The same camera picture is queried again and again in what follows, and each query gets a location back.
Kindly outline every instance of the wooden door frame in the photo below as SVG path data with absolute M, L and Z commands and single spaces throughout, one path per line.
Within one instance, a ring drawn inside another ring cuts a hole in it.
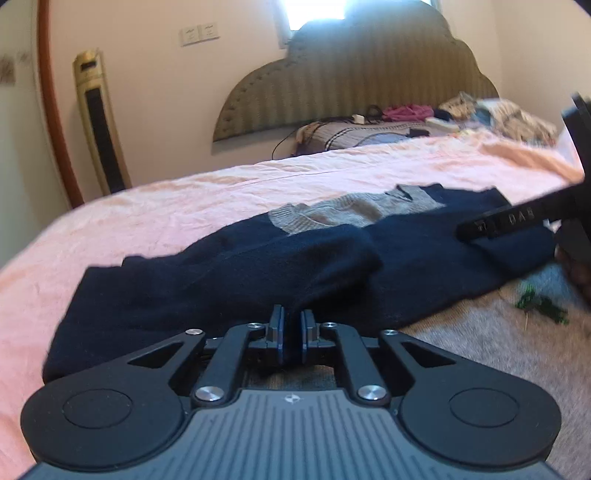
M 72 162 L 68 155 L 64 130 L 57 107 L 56 91 L 51 70 L 50 50 L 50 2 L 38 0 L 37 10 L 37 58 L 39 67 L 39 83 L 43 108 L 47 121 L 47 131 L 51 139 L 51 146 L 56 159 L 61 180 L 66 189 L 66 195 L 73 208 L 84 203 L 80 187 L 72 169 Z

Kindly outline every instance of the upholstered headboard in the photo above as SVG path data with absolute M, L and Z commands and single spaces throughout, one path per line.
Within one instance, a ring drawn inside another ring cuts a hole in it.
M 363 1 L 346 20 L 307 23 L 286 58 L 244 77 L 213 140 L 363 114 L 369 105 L 437 106 L 460 91 L 498 96 L 438 10 L 417 0 Z

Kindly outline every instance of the green object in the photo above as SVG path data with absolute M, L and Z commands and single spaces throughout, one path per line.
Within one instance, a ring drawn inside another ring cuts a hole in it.
M 568 311 L 555 305 L 549 297 L 538 295 L 535 292 L 535 288 L 531 285 L 527 286 L 525 293 L 521 296 L 515 306 L 525 312 L 535 310 L 545 317 L 550 318 L 558 325 L 569 324 L 569 320 L 566 317 Z

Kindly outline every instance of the wall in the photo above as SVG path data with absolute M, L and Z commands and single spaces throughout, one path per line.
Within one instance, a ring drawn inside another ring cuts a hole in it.
M 440 0 L 452 34 L 468 44 L 478 66 L 502 94 L 501 51 L 494 3 L 497 0 Z
M 73 85 L 72 61 L 105 53 L 115 121 L 134 184 L 271 158 L 290 129 L 212 146 L 217 115 L 253 69 L 280 59 L 274 0 L 52 0 L 51 55 L 70 158 L 85 199 L 100 195 Z M 441 0 L 454 34 L 498 85 L 500 55 L 491 2 Z M 217 21 L 221 38 L 180 47 L 182 27 Z M 289 155 L 285 142 L 276 157 Z
M 0 55 L 20 58 L 16 84 L 0 85 L 0 267 L 67 210 L 35 88 L 33 12 L 33 0 L 0 8 Z
M 591 17 L 573 0 L 494 0 L 504 95 L 555 124 L 591 94 Z

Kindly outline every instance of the wall outlet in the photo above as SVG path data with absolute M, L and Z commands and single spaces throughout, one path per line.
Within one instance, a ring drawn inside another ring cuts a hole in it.
M 217 23 L 204 23 L 199 25 L 199 33 L 201 37 L 201 41 L 203 40 L 213 40 L 214 38 L 219 38 L 219 34 L 217 33 Z
M 181 43 L 183 46 L 191 45 L 201 41 L 199 26 L 185 27 L 181 30 Z

